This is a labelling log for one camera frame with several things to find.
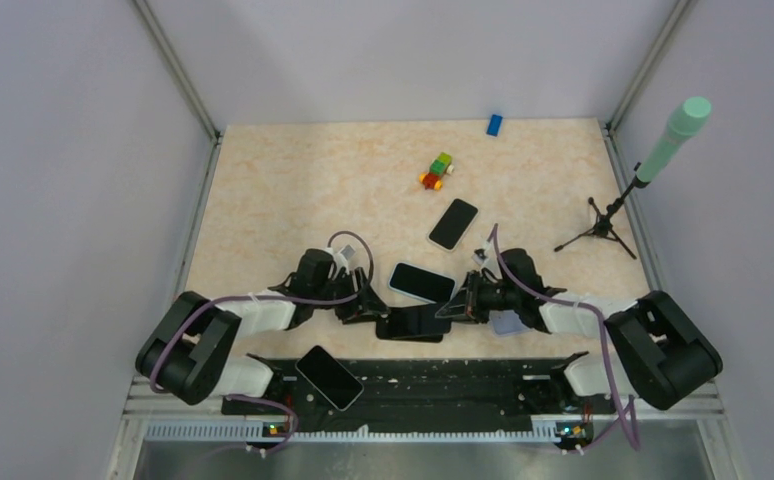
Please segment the light blue phone case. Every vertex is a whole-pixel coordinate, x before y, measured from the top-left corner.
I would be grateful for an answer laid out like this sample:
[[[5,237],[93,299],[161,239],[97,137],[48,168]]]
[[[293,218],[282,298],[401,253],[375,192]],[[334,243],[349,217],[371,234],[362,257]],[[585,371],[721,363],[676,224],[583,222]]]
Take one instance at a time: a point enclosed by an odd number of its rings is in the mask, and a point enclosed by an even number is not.
[[[395,292],[428,303],[450,300],[457,288],[453,278],[405,262],[394,266],[387,285]]]

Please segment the silver-edged black phone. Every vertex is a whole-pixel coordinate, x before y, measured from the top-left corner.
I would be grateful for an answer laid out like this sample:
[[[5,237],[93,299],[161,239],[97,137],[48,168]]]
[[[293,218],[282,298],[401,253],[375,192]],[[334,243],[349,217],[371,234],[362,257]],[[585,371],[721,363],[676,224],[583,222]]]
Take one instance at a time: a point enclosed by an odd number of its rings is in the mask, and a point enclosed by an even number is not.
[[[312,347],[295,368],[339,411],[347,410],[364,392],[361,381],[322,346]]]

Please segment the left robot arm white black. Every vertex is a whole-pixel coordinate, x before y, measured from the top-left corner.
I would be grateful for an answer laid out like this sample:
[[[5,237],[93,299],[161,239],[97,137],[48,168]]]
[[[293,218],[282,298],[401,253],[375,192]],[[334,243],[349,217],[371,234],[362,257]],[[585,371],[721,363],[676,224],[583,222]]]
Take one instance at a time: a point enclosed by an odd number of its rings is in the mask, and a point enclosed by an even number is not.
[[[264,360],[234,359],[240,339],[281,332],[331,310],[344,324],[376,321],[390,309],[370,285],[368,272],[352,267],[347,249],[305,251],[279,285],[246,295],[211,300],[185,291],[173,301],[135,358],[135,370],[156,393],[187,405],[214,395],[244,394],[260,413],[282,404],[283,386]]]

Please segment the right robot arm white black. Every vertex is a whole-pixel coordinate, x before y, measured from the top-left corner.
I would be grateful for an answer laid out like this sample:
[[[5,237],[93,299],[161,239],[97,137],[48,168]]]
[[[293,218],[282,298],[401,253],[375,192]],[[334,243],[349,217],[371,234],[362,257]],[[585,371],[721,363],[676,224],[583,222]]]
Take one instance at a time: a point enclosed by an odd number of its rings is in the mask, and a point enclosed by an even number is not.
[[[521,248],[477,252],[478,269],[435,313],[443,321],[482,324],[511,312],[524,327],[600,342],[596,354],[576,354],[549,385],[552,404],[575,412],[589,397],[633,396],[668,410],[723,370],[714,345],[666,292],[615,300],[545,285]]]

